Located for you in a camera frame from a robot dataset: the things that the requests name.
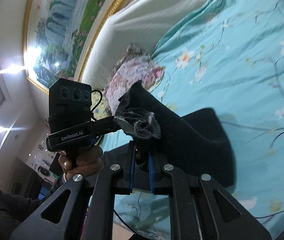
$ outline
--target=turquoise bed sheet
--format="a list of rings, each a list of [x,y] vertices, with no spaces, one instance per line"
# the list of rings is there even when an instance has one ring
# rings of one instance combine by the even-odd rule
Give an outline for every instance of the turquoise bed sheet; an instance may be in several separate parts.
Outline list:
[[[159,101],[180,116],[215,109],[236,159],[229,190],[275,239],[284,230],[284,0],[208,0],[153,58],[165,67],[152,91]],[[103,149],[129,140],[109,134]],[[170,239],[166,196],[136,190],[116,196],[115,210],[142,236]]]

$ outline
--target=silver screw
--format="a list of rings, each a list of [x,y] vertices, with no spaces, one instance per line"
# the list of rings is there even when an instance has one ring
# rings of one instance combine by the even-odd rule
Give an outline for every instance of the silver screw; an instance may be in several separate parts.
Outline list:
[[[208,174],[202,174],[201,179],[204,181],[210,181],[211,180],[211,176]]]
[[[81,174],[75,174],[72,179],[76,182],[81,181],[83,179],[83,176]]]
[[[113,164],[110,169],[112,171],[118,171],[121,168],[121,166],[119,164]]]
[[[166,171],[171,171],[171,170],[174,169],[173,165],[171,165],[171,164],[165,164],[163,168]]]

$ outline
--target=landscape painting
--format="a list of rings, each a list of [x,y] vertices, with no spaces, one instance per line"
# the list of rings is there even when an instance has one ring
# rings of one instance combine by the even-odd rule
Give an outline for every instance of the landscape painting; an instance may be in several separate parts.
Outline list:
[[[25,27],[28,78],[48,91],[73,80],[85,40],[105,0],[29,0]]]

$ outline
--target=triangular cutout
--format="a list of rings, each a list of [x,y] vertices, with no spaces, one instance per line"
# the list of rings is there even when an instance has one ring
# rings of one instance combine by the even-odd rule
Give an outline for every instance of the triangular cutout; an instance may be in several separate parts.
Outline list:
[[[229,223],[241,217],[241,213],[221,194],[219,190],[213,190],[213,195],[225,223]]]
[[[69,199],[71,191],[69,189],[59,195],[50,206],[48,206],[42,213],[41,217],[45,220],[51,221],[54,224],[58,224],[61,220],[66,202]]]

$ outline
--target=finger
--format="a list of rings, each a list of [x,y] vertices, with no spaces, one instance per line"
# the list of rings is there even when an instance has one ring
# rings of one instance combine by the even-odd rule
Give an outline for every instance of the finger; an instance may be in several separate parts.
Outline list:
[[[64,154],[60,155],[59,164],[65,174],[67,174],[72,169],[72,161]]]
[[[91,147],[81,147],[78,149],[79,156],[76,159],[78,166],[84,166],[94,163],[103,154],[101,147],[92,145]]]
[[[94,163],[84,166],[77,166],[73,170],[69,171],[66,175],[66,179],[69,180],[75,174],[81,174],[84,177],[91,176],[99,172],[104,167],[103,161],[98,158]]]

